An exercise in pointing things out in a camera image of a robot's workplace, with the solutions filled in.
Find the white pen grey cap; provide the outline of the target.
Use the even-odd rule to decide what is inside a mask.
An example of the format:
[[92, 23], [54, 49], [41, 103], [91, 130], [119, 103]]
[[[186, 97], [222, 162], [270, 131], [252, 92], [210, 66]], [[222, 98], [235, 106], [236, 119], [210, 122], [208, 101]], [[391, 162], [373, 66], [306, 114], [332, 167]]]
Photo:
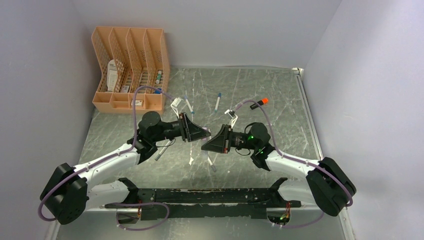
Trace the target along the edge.
[[210, 168], [212, 169], [212, 171], [215, 173], [217, 171], [217, 169], [216, 169], [215, 165], [213, 164], [213, 162], [212, 162], [212, 160], [209, 156], [207, 157], [207, 162], [208, 162]]

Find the white pen blue cap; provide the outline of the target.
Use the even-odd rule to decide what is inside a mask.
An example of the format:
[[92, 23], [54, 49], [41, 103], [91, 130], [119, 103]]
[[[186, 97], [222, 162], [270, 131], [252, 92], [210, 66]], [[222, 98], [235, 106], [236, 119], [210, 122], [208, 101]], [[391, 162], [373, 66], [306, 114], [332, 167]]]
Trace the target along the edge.
[[194, 111], [194, 109], [193, 109], [193, 107], [192, 107], [192, 105], [191, 105], [191, 103], [190, 103], [190, 101], [189, 101], [189, 99], [186, 95], [184, 96], [184, 100], [185, 100], [185, 102], [186, 102], [186, 104], [189, 108], [190, 113], [194, 115], [195, 111]]

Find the white pen teal cap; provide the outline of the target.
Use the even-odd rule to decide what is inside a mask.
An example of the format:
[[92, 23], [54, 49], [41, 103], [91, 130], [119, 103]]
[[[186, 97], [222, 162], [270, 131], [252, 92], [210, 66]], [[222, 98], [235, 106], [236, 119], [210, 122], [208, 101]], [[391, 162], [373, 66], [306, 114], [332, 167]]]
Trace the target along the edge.
[[214, 106], [214, 112], [216, 113], [219, 110], [219, 105], [220, 105], [220, 101], [221, 101], [221, 97], [222, 97], [222, 93], [219, 92], [217, 95], [217, 100]]

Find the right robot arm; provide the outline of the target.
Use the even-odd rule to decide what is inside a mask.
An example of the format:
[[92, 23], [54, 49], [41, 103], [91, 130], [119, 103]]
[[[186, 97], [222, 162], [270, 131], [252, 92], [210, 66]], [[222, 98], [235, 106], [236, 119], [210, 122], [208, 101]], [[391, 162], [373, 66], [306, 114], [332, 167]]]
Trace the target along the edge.
[[275, 207], [300, 201], [315, 204], [325, 214], [336, 217], [348, 206], [357, 190], [332, 158], [313, 160], [278, 153], [270, 144], [271, 136], [263, 123], [254, 122], [247, 128], [248, 132], [234, 132], [230, 125], [224, 124], [201, 148], [218, 154], [228, 154], [231, 149], [250, 150], [250, 158], [257, 168], [294, 177], [284, 180], [270, 193], [270, 202]]

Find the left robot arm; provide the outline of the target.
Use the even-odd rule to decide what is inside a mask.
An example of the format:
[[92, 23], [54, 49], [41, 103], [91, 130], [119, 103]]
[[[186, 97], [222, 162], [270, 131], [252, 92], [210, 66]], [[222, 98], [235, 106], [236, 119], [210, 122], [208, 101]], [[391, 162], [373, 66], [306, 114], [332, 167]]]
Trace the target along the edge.
[[132, 208], [141, 204], [139, 188], [127, 178], [102, 182], [113, 173], [148, 160], [158, 150], [157, 142], [178, 137], [194, 142], [211, 135], [184, 112], [178, 114], [176, 121], [164, 122], [159, 113], [149, 111], [135, 126], [133, 137], [118, 149], [84, 164], [59, 165], [40, 195], [39, 217], [66, 225], [86, 210], [102, 205]]

